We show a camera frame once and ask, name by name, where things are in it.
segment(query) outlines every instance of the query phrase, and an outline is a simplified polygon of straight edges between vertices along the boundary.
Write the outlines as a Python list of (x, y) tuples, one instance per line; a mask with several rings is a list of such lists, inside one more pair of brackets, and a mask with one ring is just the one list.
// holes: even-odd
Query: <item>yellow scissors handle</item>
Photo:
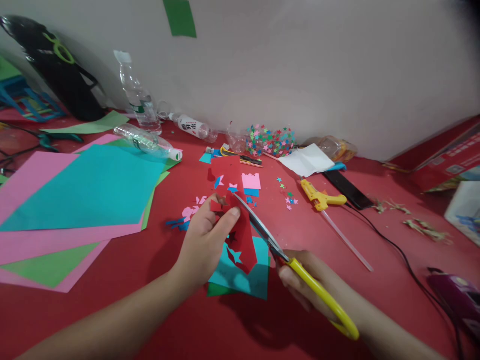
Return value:
[(358, 340), (360, 334), (359, 330), (355, 323), (350, 319), (347, 313), (342, 309), (338, 302), (329, 294), (327, 290), (317, 281), (314, 279), (312, 275), (309, 274), (307, 270), (304, 269), (302, 264), (296, 258), (290, 259), (290, 262), (287, 263), (297, 274), (300, 278), (307, 283), (307, 285), (317, 294), (320, 299), (330, 308), (330, 310), (336, 315), (336, 317), (340, 320), (341, 324), (336, 322), (330, 321), (333, 326), (335, 326), (342, 334), (352, 340)]

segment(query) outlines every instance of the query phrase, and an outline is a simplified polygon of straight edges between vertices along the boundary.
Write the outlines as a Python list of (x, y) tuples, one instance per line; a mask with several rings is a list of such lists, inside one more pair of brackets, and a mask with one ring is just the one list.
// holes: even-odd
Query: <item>power cord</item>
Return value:
[(386, 236), (384, 236), (376, 227), (375, 225), (368, 219), (368, 217), (366, 217), (365, 215), (363, 215), (360, 211), (358, 211), (356, 208), (354, 208), (352, 205), (350, 205), (348, 202), (345, 204), (346, 206), (348, 206), (350, 209), (356, 211), (358, 214), (360, 214), (369, 224), (370, 226), (373, 228), (373, 230), (375, 230), (375, 232), (381, 237), (383, 238), (384, 240), (386, 240), (390, 245), (392, 245), (394, 248), (396, 248), (401, 256), (403, 257), (403, 260), (405, 260), (405, 263), (406, 263), (406, 267), (408, 269), (408, 272), (410, 273), (411, 277), (413, 278), (413, 280), (415, 280), (416, 284), (420, 287), (420, 289), (423, 290), (423, 292), (428, 296), (430, 297), (435, 303), (438, 304), (438, 306), (441, 307), (441, 309), (445, 312), (445, 314), (448, 316), (448, 318), (450, 319), (451, 323), (453, 324), (453, 327), (455, 329), (455, 338), (456, 338), (456, 344), (457, 344), (457, 352), (458, 352), (458, 358), (459, 360), (464, 360), (465, 359), (465, 355), (464, 355), (464, 350), (463, 350), (463, 346), (462, 346), (462, 339), (461, 339), (461, 336), (460, 336), (460, 329), (459, 329), (459, 324), (458, 324), (458, 321), (457, 319), (455, 318), (455, 316), (451, 313), (450, 309), (445, 305), (443, 304), (440, 300), (437, 299), (436, 296), (434, 296), (419, 280), (419, 278), (415, 275), (414, 271), (412, 270), (412, 267), (410, 266), (410, 262), (409, 262), (409, 259), (407, 258), (407, 255), (405, 255), (405, 253), (403, 252), (403, 250), (396, 244), (394, 243), (393, 241), (389, 240)]

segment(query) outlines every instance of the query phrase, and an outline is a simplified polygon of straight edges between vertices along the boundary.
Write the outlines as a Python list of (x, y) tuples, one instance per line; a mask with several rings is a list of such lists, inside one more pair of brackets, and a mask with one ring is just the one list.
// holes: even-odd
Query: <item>scissors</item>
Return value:
[(330, 321), (342, 334), (351, 340), (358, 340), (360, 334), (357, 326), (352, 319), (347, 315), (345, 310), (339, 305), (339, 303), (329, 294), (327, 290), (312, 276), (307, 270), (304, 269), (302, 264), (296, 258), (289, 258), (284, 251), (280, 248), (279, 243), (275, 240), (274, 236), (270, 233), (267, 227), (262, 223), (253, 210), (243, 201), (236, 193), (233, 195), (240, 201), (250, 215), (250, 221), (253, 227), (257, 230), (260, 236), (268, 244), (268, 248), (274, 257), (282, 259), (289, 267), (295, 271), (300, 278), (306, 282), (306, 284), (317, 294), (320, 299), (330, 308), (330, 310), (340, 320), (341, 324), (334, 321)]

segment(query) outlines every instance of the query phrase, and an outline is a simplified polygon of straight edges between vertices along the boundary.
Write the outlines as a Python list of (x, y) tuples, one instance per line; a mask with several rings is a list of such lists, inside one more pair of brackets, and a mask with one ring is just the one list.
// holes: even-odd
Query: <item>white wall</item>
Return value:
[[(172, 37), (162, 0), (15, 0), (0, 13), (55, 32), (118, 107), (113, 50), (144, 85), (225, 129), (291, 124), (386, 160), (480, 113), (480, 36), (448, 0), (190, 0), (197, 39)], [(18, 44), (0, 52), (29, 77)]]

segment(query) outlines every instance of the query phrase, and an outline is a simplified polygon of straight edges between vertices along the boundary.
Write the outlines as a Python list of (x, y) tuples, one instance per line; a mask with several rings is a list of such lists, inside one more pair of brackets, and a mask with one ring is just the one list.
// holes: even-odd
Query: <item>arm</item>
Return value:
[(132, 295), (86, 317), (33, 347), (19, 359), (131, 359), (165, 319), (205, 284), (240, 217), (235, 207), (215, 225), (211, 196), (192, 218), (175, 266)]
[[(303, 267), (338, 301), (358, 327), (360, 337), (377, 359), (415, 360), (444, 359), (396, 322), (365, 300), (347, 285), (332, 269), (308, 251), (285, 253), (296, 258)], [(292, 295), (307, 310), (316, 309), (332, 321), (332, 311), (288, 266), (279, 270), (280, 278)]]

